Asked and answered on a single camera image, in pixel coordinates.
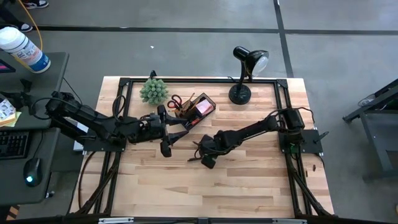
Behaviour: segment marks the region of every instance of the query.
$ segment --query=black desk lamp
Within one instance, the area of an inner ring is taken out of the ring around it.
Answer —
[[[243,105],[248,103],[251,97],[251,91],[249,87],[243,85],[243,80],[248,77],[251,82],[266,68],[269,52],[265,50],[250,52],[248,49],[238,46],[234,49],[234,56],[241,61],[242,72],[239,84],[232,86],[229,90],[229,99],[237,105]]]

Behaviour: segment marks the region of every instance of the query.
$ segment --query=wooden tabletop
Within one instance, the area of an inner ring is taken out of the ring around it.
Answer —
[[[120,77],[104,77],[96,107],[100,113],[111,115],[119,79]],[[303,79],[287,80],[292,106],[309,108]],[[273,86],[246,84],[252,91],[250,102],[234,105],[228,98],[232,85],[229,83],[167,85],[170,96],[178,94],[183,101],[189,99],[194,92],[194,98],[206,93],[217,104],[216,111],[176,142],[170,158],[164,158],[160,153],[160,141],[127,144],[119,167],[112,216],[293,217],[287,168],[284,155],[279,150],[277,133],[267,133],[245,141],[228,155],[217,158],[214,169],[206,168],[200,161],[187,162],[197,148],[192,141],[198,142],[204,134],[212,136],[220,129],[243,128],[264,119],[276,109]],[[141,117],[156,111],[155,106],[141,101],[141,88],[142,83],[134,83],[129,116]],[[305,110],[300,112],[305,128],[313,128],[311,114]],[[169,127],[168,130],[172,133],[182,131],[183,128],[178,125]],[[97,152],[88,163],[82,181],[82,203],[98,185],[103,157],[104,153]],[[315,155],[304,154],[303,164],[308,174],[309,189],[324,208],[333,213],[322,162]],[[304,211],[301,191],[298,191],[298,198]],[[70,211],[76,210],[77,192]]]

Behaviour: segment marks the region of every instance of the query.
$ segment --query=gray floor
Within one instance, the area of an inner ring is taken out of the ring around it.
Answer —
[[[277,28],[271,0],[49,1],[49,8],[32,11],[43,26]],[[398,29],[394,0],[279,2],[286,29]],[[28,21],[18,6],[12,10]],[[90,106],[96,104],[105,75],[149,75],[151,70],[167,76],[239,75],[239,62],[232,56],[237,45],[271,53],[263,77],[287,76],[278,34],[44,31],[42,35],[45,51],[70,53],[65,77]],[[35,32],[29,37],[37,43]],[[330,131],[323,140],[326,174],[335,213],[341,217],[398,222],[398,181],[363,182],[363,174],[379,170],[376,153],[360,122],[347,125],[341,119],[358,100],[398,77],[397,43],[398,36],[393,35],[287,36],[294,77],[305,80],[316,126]],[[76,177],[57,178],[73,183]],[[58,207],[30,205],[21,208],[21,215],[65,213],[73,187],[56,183],[54,187],[63,195],[51,198]]]

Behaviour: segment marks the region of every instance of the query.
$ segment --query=small succulent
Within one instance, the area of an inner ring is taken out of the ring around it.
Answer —
[[[140,94],[142,102],[148,102],[150,105],[163,103],[169,91],[167,85],[161,79],[149,78],[142,87]]]

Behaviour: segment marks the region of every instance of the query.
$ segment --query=floor stripe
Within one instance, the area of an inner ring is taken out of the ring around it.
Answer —
[[[12,218],[17,218],[17,215],[14,214],[14,213],[12,213],[12,212],[9,212],[9,213],[8,213],[8,216],[9,216],[9,217],[12,217]]]
[[[308,35],[398,35],[398,30],[300,30],[286,29],[286,34]]]
[[[278,0],[274,0],[274,7],[276,13],[276,21],[278,23],[278,28],[279,28],[279,38],[280,38],[280,45],[282,46],[282,55],[284,57],[284,62],[285,62],[286,75],[287,78],[293,78],[294,77],[293,68],[292,68],[292,63],[290,61],[289,50],[287,48],[284,22],[282,20],[282,14],[280,13]]]
[[[242,34],[277,34],[279,32],[278,29],[85,27],[85,26],[39,26],[39,30],[44,30],[44,31],[88,31],[88,32],[197,32],[197,33],[242,33]]]
[[[14,215],[18,215],[18,209],[11,207],[10,212],[13,213]]]

